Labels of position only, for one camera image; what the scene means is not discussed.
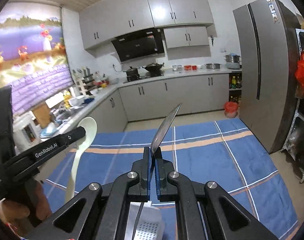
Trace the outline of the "person left hand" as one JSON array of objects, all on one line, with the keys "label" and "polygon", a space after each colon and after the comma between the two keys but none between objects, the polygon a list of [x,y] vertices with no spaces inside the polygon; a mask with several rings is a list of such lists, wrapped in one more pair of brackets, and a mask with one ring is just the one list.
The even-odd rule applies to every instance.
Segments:
[{"label": "person left hand", "polygon": [[[46,220],[52,215],[50,205],[44,189],[39,181],[36,181],[35,193],[38,203],[36,204],[36,217],[41,221]],[[29,219],[30,210],[23,204],[4,199],[0,202],[0,219],[11,230],[20,237],[25,237],[32,229]]]}]

